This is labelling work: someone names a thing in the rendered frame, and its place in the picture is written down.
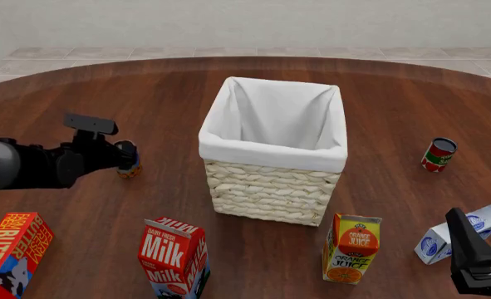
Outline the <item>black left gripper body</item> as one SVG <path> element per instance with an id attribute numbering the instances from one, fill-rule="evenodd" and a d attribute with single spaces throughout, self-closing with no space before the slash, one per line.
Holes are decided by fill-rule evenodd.
<path id="1" fill-rule="evenodd" d="M 120 150 L 106 139 L 73 139 L 75 154 L 81 156 L 78 177 L 120 166 Z"/>

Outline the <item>white and blue cream cheese box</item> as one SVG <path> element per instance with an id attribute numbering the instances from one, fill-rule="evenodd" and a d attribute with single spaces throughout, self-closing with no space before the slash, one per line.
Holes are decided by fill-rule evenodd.
<path id="1" fill-rule="evenodd" d="M 466 213 L 466 218 L 483 240 L 491 235 L 491 204 L 477 211 Z M 426 265 L 452 256 L 448 224 L 441 223 L 430 228 L 414 251 Z"/>

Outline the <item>red butter box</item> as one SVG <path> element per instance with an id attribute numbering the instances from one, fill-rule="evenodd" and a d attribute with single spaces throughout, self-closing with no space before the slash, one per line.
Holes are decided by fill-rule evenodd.
<path id="1" fill-rule="evenodd" d="M 0 299 L 22 299 L 53 238 L 39 213 L 6 213 L 0 222 Z"/>

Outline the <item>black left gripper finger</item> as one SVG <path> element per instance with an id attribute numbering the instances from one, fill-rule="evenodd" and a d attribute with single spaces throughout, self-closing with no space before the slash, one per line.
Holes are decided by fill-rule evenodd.
<path id="1" fill-rule="evenodd" d="M 114 146 L 120 151 L 120 163 L 117 170 L 134 170 L 140 165 L 138 149 L 132 141 L 117 141 Z"/>

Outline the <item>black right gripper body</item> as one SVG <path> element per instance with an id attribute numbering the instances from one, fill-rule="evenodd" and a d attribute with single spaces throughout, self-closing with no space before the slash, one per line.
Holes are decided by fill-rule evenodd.
<path id="1" fill-rule="evenodd" d="M 451 278 L 459 294 L 491 295 L 491 268 L 450 266 Z"/>

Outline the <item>orange juice carton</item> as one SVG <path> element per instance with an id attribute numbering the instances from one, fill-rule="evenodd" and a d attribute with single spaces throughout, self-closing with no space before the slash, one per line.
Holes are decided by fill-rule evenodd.
<path id="1" fill-rule="evenodd" d="M 380 248 L 382 218 L 335 213 L 322 249 L 324 281 L 356 285 Z"/>

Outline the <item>wicker basket with white liner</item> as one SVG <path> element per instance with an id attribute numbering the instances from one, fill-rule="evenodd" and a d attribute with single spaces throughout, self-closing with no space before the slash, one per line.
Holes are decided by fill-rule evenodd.
<path id="1" fill-rule="evenodd" d="M 226 79 L 199 131 L 214 210 L 319 226 L 348 158 L 338 86 Z"/>

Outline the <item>red tomato sauce can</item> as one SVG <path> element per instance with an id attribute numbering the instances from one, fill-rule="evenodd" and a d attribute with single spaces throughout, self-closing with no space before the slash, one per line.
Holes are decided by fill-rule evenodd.
<path id="1" fill-rule="evenodd" d="M 457 151 L 457 144 L 451 139 L 438 137 L 431 141 L 421 159 L 421 166 L 431 173 L 440 173 Z"/>

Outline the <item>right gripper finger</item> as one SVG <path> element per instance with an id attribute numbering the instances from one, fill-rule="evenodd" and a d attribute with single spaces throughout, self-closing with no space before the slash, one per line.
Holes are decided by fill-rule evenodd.
<path id="1" fill-rule="evenodd" d="M 452 247 L 451 272 L 491 272 L 491 246 L 479 236 L 460 208 L 445 215 Z"/>

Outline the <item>red milk carton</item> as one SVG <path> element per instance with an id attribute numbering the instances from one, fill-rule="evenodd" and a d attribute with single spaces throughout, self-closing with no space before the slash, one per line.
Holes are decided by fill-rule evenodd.
<path id="1" fill-rule="evenodd" d="M 138 259 L 157 299 L 200 299 L 211 273 L 204 229 L 172 218 L 145 220 Z"/>

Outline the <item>alphabet soup can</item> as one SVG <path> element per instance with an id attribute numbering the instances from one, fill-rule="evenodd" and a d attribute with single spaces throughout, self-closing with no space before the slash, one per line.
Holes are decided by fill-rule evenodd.
<path id="1" fill-rule="evenodd" d="M 129 140 L 121 140 L 115 142 L 115 146 L 119 149 L 134 155 L 132 163 L 123 164 L 116 168 L 116 173 L 123 179 L 132 179 L 138 176 L 142 170 L 140 163 L 140 155 L 137 146 Z"/>

